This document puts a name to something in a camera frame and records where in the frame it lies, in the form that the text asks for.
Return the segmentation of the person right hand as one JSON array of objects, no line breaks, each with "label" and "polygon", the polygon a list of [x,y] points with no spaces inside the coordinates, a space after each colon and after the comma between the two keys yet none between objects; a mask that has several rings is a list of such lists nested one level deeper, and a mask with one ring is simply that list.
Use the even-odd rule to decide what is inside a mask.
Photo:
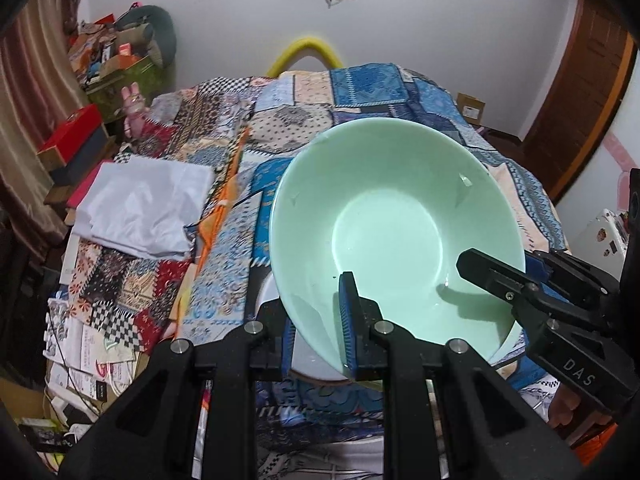
[{"label": "person right hand", "polygon": [[612,417],[597,411],[566,385],[560,385],[548,409],[548,425],[567,445],[575,445],[593,427],[605,427]]}]

